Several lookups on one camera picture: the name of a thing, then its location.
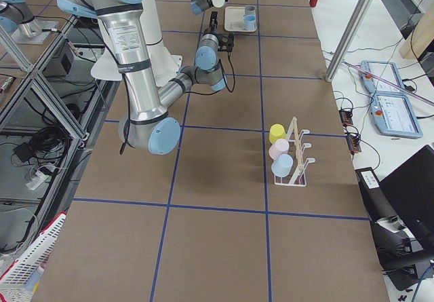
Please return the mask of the long metal grabber stick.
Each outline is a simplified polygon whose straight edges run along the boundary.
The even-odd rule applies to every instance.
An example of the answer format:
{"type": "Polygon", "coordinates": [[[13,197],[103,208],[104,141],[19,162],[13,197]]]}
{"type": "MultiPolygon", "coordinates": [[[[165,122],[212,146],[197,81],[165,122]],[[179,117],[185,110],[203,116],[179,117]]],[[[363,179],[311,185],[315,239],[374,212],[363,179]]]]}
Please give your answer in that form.
{"type": "Polygon", "coordinates": [[[355,70],[357,70],[357,71],[365,74],[365,75],[369,75],[371,78],[374,78],[374,79],[377,79],[377,80],[379,80],[379,81],[381,81],[383,83],[386,83],[387,85],[389,85],[391,87],[394,87],[397,90],[399,90],[399,91],[401,91],[401,92],[403,92],[403,93],[405,93],[407,95],[410,95],[411,97],[415,98],[416,100],[419,100],[419,101],[421,101],[421,102],[423,102],[425,104],[428,104],[428,105],[430,105],[432,107],[434,106],[434,102],[433,101],[428,100],[428,99],[426,99],[426,98],[424,98],[422,96],[419,96],[419,95],[417,95],[417,94],[415,94],[413,92],[409,92],[405,88],[402,88],[402,87],[400,87],[399,85],[397,85],[397,84],[395,84],[393,82],[390,82],[390,81],[388,81],[386,79],[383,79],[382,77],[377,76],[377,75],[371,73],[370,71],[362,69],[361,67],[359,67],[357,65],[354,65],[354,64],[350,64],[350,63],[348,63],[346,61],[343,61],[342,63],[345,64],[345,65],[347,65],[348,67],[351,67],[351,68],[353,68],[353,69],[355,69],[355,70]]]}

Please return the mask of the yellow plastic cup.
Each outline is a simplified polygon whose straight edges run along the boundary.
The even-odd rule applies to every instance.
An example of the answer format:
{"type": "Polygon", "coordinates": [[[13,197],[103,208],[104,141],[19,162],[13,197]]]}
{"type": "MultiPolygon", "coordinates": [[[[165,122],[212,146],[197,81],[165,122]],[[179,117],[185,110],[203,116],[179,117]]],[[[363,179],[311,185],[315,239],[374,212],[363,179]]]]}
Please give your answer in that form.
{"type": "Polygon", "coordinates": [[[269,129],[269,142],[275,143],[278,139],[285,138],[286,130],[281,124],[273,124],[269,129]]]}

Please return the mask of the light blue plastic cup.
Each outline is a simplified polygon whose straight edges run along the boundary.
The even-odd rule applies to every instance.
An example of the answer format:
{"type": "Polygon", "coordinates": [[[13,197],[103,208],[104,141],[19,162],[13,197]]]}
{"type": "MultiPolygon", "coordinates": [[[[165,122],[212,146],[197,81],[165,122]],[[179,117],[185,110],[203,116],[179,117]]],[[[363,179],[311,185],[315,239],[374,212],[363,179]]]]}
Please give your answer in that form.
{"type": "Polygon", "coordinates": [[[272,173],[277,177],[286,177],[290,173],[294,160],[291,155],[282,154],[271,165],[272,173]]]}

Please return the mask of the white power strip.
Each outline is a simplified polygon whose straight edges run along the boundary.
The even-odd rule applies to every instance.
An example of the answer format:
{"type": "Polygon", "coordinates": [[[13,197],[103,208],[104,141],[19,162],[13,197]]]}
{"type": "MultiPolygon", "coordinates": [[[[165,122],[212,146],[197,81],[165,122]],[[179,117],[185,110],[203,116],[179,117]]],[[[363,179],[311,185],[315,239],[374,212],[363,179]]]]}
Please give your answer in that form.
{"type": "Polygon", "coordinates": [[[46,174],[44,171],[36,171],[34,177],[26,184],[28,190],[35,191],[45,182],[48,177],[49,174],[46,174]]]}

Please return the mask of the pink plastic cup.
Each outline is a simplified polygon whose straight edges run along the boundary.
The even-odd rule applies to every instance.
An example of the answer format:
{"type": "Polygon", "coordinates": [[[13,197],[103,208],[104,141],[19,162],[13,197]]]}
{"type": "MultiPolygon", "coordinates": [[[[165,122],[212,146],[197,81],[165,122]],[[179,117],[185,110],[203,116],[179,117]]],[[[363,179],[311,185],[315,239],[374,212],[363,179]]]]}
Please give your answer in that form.
{"type": "Polygon", "coordinates": [[[289,147],[289,142],[286,139],[279,138],[270,146],[269,156],[273,160],[277,160],[279,156],[288,153],[289,147]]]}

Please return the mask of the blue teach pendant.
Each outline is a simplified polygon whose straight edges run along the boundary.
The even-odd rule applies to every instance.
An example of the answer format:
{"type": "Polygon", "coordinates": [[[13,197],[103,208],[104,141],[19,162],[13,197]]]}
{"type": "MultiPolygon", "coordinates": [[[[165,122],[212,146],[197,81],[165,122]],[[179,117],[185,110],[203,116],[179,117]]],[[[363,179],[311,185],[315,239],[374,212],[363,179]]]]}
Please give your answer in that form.
{"type": "MultiPolygon", "coordinates": [[[[360,63],[360,67],[404,88],[401,75],[399,74],[397,65],[394,62],[362,60],[360,63]]],[[[360,73],[360,77],[365,89],[370,94],[373,94],[375,91],[399,92],[399,90],[397,90],[396,88],[391,87],[377,79],[371,78],[369,75],[360,73]]]]}
{"type": "Polygon", "coordinates": [[[377,130],[385,136],[422,138],[423,132],[406,96],[377,92],[372,97],[371,114],[377,130]]]}

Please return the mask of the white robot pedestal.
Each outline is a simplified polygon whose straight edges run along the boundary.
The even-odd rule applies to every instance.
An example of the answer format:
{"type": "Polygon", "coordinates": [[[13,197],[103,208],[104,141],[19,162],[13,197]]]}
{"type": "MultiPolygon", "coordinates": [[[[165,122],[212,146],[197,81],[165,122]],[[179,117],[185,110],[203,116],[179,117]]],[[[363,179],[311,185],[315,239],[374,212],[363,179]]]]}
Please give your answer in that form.
{"type": "Polygon", "coordinates": [[[172,55],[163,42],[163,35],[155,0],[142,0],[143,13],[140,16],[146,48],[151,60],[157,87],[163,87],[174,78],[182,64],[181,55],[172,55]]]}

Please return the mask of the black laptop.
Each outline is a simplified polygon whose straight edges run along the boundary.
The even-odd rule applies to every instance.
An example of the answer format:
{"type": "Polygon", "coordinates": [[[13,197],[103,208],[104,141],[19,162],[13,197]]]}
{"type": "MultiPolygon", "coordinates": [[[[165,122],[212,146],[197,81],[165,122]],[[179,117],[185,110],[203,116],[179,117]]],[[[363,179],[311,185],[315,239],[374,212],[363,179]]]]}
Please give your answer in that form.
{"type": "Polygon", "coordinates": [[[433,247],[433,148],[423,146],[380,181],[401,225],[423,248],[433,247]]]}

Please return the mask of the near blue teach pendant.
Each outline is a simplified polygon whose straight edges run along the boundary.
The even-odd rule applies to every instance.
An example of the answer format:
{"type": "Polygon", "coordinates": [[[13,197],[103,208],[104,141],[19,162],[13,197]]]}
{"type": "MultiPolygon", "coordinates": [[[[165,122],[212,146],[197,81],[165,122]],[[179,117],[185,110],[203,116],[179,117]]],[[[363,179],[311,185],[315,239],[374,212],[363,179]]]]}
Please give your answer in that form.
{"type": "Polygon", "coordinates": [[[377,92],[372,97],[371,114],[377,130],[385,136],[422,138],[423,132],[406,96],[377,92]]]}

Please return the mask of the cream plastic tray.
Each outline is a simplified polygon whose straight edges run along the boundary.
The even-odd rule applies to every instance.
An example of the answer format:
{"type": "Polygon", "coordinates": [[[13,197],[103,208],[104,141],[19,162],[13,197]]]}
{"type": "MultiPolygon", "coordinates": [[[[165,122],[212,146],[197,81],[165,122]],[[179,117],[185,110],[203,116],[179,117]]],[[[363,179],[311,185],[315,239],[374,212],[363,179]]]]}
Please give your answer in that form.
{"type": "Polygon", "coordinates": [[[245,6],[229,6],[224,10],[224,29],[230,32],[252,33],[254,31],[246,31],[244,29],[243,17],[245,16],[245,6]]]}

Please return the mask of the grey plastic cup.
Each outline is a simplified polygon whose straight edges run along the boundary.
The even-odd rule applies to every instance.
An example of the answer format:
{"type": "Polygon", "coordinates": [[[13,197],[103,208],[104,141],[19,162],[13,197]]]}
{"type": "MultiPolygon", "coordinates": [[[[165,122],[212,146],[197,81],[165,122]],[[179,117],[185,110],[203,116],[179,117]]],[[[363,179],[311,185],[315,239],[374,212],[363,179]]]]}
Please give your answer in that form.
{"type": "Polygon", "coordinates": [[[255,5],[245,6],[245,15],[246,16],[255,16],[256,15],[256,6],[255,5]]]}

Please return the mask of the far blue teach pendant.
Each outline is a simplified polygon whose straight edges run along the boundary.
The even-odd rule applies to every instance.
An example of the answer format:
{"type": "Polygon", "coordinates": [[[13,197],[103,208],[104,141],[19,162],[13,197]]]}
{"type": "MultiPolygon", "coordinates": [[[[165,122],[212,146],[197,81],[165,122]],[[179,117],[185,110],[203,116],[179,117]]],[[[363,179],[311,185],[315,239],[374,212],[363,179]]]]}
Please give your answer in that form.
{"type": "MultiPolygon", "coordinates": [[[[404,88],[401,75],[399,74],[397,65],[394,62],[362,60],[360,63],[360,67],[404,88]]],[[[396,88],[391,87],[377,79],[371,78],[369,75],[360,73],[360,77],[365,89],[370,94],[373,94],[375,91],[399,92],[399,90],[397,90],[396,88]]]]}

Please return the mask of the white plastic basket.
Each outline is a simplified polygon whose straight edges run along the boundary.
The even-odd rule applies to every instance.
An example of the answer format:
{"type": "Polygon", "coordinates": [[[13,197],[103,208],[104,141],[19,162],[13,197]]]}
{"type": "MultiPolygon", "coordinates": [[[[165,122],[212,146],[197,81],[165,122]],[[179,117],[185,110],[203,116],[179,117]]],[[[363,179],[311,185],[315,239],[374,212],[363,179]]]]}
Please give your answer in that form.
{"type": "Polygon", "coordinates": [[[60,212],[1,275],[1,301],[31,301],[65,219],[60,212]]]}

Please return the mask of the aluminium frame post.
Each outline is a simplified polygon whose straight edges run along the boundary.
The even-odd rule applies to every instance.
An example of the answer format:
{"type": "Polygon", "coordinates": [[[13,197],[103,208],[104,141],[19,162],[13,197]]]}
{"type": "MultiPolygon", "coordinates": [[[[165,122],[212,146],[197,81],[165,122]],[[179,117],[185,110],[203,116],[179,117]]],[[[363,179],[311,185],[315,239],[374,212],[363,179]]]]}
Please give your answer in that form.
{"type": "Polygon", "coordinates": [[[325,80],[327,82],[331,82],[337,73],[338,67],[343,62],[344,56],[347,53],[372,1],[373,0],[358,0],[325,73],[325,80]]]}

